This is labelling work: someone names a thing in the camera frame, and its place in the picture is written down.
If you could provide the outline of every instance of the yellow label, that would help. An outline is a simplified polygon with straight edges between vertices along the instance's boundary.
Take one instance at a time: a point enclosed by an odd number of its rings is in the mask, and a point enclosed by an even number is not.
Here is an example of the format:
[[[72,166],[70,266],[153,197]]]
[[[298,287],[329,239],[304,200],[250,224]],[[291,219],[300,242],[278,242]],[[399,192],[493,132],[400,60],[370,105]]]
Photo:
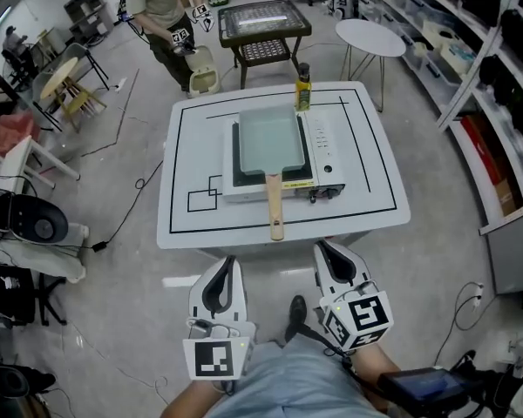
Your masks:
[[[283,189],[297,189],[298,187],[314,187],[314,181],[290,181],[282,184]]]

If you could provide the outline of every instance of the black device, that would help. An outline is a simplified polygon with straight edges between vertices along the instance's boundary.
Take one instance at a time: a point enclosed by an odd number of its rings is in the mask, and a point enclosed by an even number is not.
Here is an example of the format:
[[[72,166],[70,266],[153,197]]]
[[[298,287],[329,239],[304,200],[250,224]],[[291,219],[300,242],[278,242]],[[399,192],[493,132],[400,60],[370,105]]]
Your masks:
[[[469,381],[443,368],[420,368],[382,374],[377,386],[384,396],[415,418],[444,417],[463,408],[484,391],[480,381]],[[472,414],[478,414],[482,406]]]

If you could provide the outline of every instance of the person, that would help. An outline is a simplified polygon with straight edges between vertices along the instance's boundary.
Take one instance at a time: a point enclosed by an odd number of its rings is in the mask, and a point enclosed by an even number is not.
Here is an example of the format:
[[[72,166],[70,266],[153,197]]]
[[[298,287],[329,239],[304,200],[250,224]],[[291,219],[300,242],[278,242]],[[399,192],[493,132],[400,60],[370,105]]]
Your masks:
[[[33,62],[31,51],[27,45],[24,44],[27,36],[23,35],[20,37],[14,32],[15,30],[15,26],[8,26],[8,28],[6,28],[6,38],[2,43],[2,48],[17,57],[24,64],[29,74],[35,77],[38,74],[38,70]]]
[[[197,6],[202,0],[194,2]],[[126,9],[144,29],[157,61],[165,65],[182,91],[188,92],[192,72],[186,59],[174,51],[173,32],[186,29],[188,42],[194,44],[194,30],[180,0],[126,0]]]
[[[287,345],[256,346],[248,372],[232,395],[221,401],[223,393],[210,381],[193,381],[161,418],[383,418],[386,400],[365,392],[338,356],[323,353],[322,343],[295,332],[306,316],[306,302],[296,296],[289,310]],[[377,344],[358,349],[350,358],[358,376],[372,385],[380,374],[399,370]]]

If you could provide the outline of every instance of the white shelving unit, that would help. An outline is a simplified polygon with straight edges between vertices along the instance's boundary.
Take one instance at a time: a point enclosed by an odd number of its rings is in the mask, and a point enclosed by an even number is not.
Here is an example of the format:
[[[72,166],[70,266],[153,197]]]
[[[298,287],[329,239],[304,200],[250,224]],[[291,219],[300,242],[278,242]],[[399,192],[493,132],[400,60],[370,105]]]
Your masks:
[[[523,198],[523,136],[513,129],[512,117],[505,107],[500,107],[496,104],[493,96],[478,88],[479,84],[479,65],[482,59],[486,56],[497,54],[504,64],[504,66],[515,77],[517,83],[523,89],[523,63],[516,57],[516,55],[503,43],[501,36],[501,27],[498,25],[495,28],[488,28],[480,20],[469,12],[462,10],[460,5],[452,0],[434,0],[446,12],[452,13],[463,24],[465,24],[474,34],[483,41],[483,49],[478,54],[475,65],[469,71],[467,77],[463,77],[463,84],[459,88],[452,101],[445,106],[440,104],[434,98],[433,92],[423,82],[425,89],[430,93],[432,100],[436,106],[442,111],[442,115],[438,120],[438,126],[441,130],[448,127],[453,133],[467,164],[471,170],[471,174],[478,188],[480,198],[482,200],[487,224],[480,229],[481,234],[489,233],[498,227],[518,219],[523,215],[523,207],[518,211],[504,216],[499,198],[496,193],[496,188],[492,184],[486,168],[480,159],[479,154],[474,148],[472,141],[467,135],[465,129],[458,121],[458,115],[471,98],[474,98],[481,110],[485,113],[492,128],[496,132],[500,143],[507,155],[508,161],[512,167],[513,173],[517,180],[521,196]],[[401,18],[424,35],[423,30],[415,23],[412,17],[409,17],[402,8],[397,7],[393,2],[382,0],[387,11],[394,10]],[[500,0],[500,16],[508,10],[515,9],[523,17],[523,8],[519,6],[518,0]],[[419,70],[416,70],[409,61],[404,58],[407,66],[415,73],[415,75],[422,81],[419,75]]]

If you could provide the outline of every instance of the small round white table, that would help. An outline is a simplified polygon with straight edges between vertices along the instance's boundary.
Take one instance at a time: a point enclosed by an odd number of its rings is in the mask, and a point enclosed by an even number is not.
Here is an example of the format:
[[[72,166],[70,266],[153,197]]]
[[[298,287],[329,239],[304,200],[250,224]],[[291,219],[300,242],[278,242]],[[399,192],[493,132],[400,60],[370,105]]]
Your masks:
[[[348,78],[351,80],[359,70],[361,70],[357,79],[359,79],[366,69],[370,66],[372,61],[378,56],[380,59],[380,78],[381,78],[381,89],[382,89],[382,103],[377,105],[378,111],[384,110],[384,82],[385,82],[385,58],[386,57],[401,57],[407,50],[407,47],[403,39],[398,36],[392,30],[389,30],[381,24],[375,24],[374,22],[368,22],[366,20],[359,20],[351,18],[348,20],[342,20],[339,22],[335,31],[337,35],[344,40],[348,46],[345,51],[345,58],[343,60],[343,68],[341,69],[341,76],[345,69],[345,63],[347,57],[349,57],[349,74]],[[363,51],[366,56],[357,66],[357,68],[350,73],[350,60],[352,58],[352,49]]]

